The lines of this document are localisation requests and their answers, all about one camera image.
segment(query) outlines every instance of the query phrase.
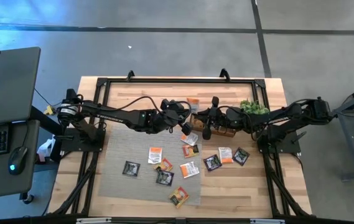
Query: gray floor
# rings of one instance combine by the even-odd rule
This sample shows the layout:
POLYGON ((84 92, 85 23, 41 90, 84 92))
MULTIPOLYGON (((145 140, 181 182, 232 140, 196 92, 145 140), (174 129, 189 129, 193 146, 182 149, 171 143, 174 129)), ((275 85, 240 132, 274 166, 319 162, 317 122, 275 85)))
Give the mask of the gray floor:
MULTIPOLYGON (((257 0, 264 29, 354 30, 354 0, 257 0)), ((250 0, 0 0, 0 25, 255 28, 250 0)), ((272 77, 282 78, 289 102, 322 96, 331 108, 354 92, 354 35, 264 35, 272 77)), ((46 32, 0 30, 0 49, 39 46, 36 89, 58 103, 82 75, 200 75, 221 68, 234 77, 264 77, 256 34, 164 32, 46 32)), ((44 109, 38 96, 34 105, 44 109)), ((338 121, 304 128, 300 140, 313 213, 354 220, 351 155, 338 121)), ((52 175, 34 188, 49 198, 52 175)), ((0 198, 0 218, 38 215, 14 196, 0 198)))

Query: dark packet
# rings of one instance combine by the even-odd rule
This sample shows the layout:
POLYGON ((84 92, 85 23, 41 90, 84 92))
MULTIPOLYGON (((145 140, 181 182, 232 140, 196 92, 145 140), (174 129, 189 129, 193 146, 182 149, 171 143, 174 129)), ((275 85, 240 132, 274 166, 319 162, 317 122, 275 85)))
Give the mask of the dark packet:
POLYGON ((124 164, 123 174, 137 177, 139 166, 140 164, 138 163, 126 161, 124 164))
POLYGON ((241 166, 243 166, 249 156, 250 153, 246 152, 244 149, 239 147, 238 150, 236 150, 235 155, 233 155, 232 159, 241 166))
POLYGON ((156 183, 171 186, 172 179, 174 178, 174 173, 167 172, 161 169, 156 169, 157 179, 156 183))
POLYGON ((206 165, 208 171, 213 171, 213 170, 222 166, 222 163, 216 154, 213 156, 210 156, 207 159, 204 159, 203 161, 204 161, 204 164, 206 165))

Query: small packet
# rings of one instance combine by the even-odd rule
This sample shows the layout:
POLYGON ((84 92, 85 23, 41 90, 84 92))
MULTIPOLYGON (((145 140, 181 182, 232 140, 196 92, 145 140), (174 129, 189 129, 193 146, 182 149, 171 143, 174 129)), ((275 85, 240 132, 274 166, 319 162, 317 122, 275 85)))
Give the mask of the small packet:
POLYGON ((233 163, 232 149, 230 147, 219 147, 221 163, 233 163))
POLYGON ((250 153, 246 152, 244 149, 239 147, 238 150, 236 150, 235 155, 233 155, 233 160, 243 166, 249 156, 250 153))
POLYGON ((123 174, 137 177, 139 166, 140 164, 138 163, 126 161, 123 169, 123 174))
POLYGON ((181 141, 183 141, 186 144, 189 144, 191 146, 194 146, 196 141, 198 139, 197 134, 195 133, 190 133, 188 136, 182 134, 181 141))
POLYGON ((149 158, 147 160, 150 164, 157 164, 162 161, 162 148, 160 147, 150 147, 149 148, 149 158))
POLYGON ((172 164, 170 161, 168 161, 166 158, 162 159, 162 162, 160 164, 156 164, 153 166, 155 170, 164 170, 164 171, 170 171, 172 169, 172 164))
POLYGON ((207 159, 204 159, 203 161, 204 161, 204 164, 206 165, 208 171, 213 171, 213 170, 222 166, 222 163, 216 154, 213 156, 210 156, 207 159))
POLYGON ((197 114, 197 112, 199 111, 199 99, 187 98, 187 101, 192 109, 191 112, 197 114))
POLYGON ((156 183, 171 186, 174 173, 158 170, 156 183))
POLYGON ((182 177, 187 178, 199 173, 199 168, 195 166, 192 162, 188 162, 186 164, 182 164, 181 166, 182 177))
POLYGON ((169 199, 177 208, 181 207, 188 198, 189 194, 182 187, 175 189, 169 196, 169 199))
POLYGON ((194 146, 183 145, 182 150, 184 152, 185 158, 199 155, 199 148, 197 147, 197 145, 194 145, 194 146))

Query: gray placemat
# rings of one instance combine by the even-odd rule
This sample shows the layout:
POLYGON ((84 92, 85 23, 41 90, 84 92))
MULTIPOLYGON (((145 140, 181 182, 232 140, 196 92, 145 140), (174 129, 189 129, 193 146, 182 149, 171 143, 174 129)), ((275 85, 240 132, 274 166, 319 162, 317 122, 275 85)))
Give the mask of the gray placemat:
POLYGON ((194 161, 200 170, 201 134, 196 133, 199 135, 197 145, 200 155, 185 158, 182 152, 185 143, 180 140, 182 132, 178 128, 175 128, 172 134, 168 131, 146 134, 135 132, 123 124, 112 124, 110 133, 102 170, 100 196, 170 202, 171 192, 181 186, 190 195, 186 204, 200 205, 200 174, 184 179, 180 165, 194 161), (162 158, 167 158, 173 165, 170 171, 174 173, 171 186, 156 183, 157 172, 153 169, 153 164, 147 162, 150 147, 161 147, 162 158), (141 165, 137 177, 122 174, 126 161, 141 165))

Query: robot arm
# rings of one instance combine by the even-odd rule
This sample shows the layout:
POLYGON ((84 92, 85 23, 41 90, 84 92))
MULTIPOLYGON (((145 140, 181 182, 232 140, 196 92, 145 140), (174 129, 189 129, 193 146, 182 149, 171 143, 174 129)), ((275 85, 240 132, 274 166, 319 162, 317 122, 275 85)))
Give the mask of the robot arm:
POLYGON ((216 129, 223 127, 249 134, 258 131, 261 131, 262 134, 265 127, 268 127, 266 130, 268 141, 274 142, 284 139, 287 134, 309 124, 325 125, 333 119, 328 103, 320 97, 316 100, 295 101, 287 107, 266 114, 247 114, 243 109, 231 106, 218 107, 218 101, 217 97, 213 97, 211 108, 193 114, 196 119, 205 124, 204 139, 211 138, 211 126, 216 129), (221 108, 228 109, 226 113, 222 113, 221 108), (281 121, 286 122, 281 125, 274 125, 274 123, 281 121))
MULTIPOLYGON (((127 106, 142 98, 152 98, 143 96, 134 100, 127 106)), ((97 139, 97 128, 93 124, 88 124, 85 118, 103 118, 125 124, 128 128, 138 132, 157 134, 163 130, 170 130, 174 126, 182 127, 182 132, 189 135, 192 127, 185 123, 190 114, 189 109, 185 109, 182 101, 163 100, 161 110, 154 104, 155 109, 125 111, 123 108, 112 108, 96 104, 89 100, 83 100, 83 96, 76 95, 73 89, 67 91, 67 97, 58 108, 58 119, 63 126, 72 124, 80 132, 80 137, 84 141, 95 141, 97 139)))

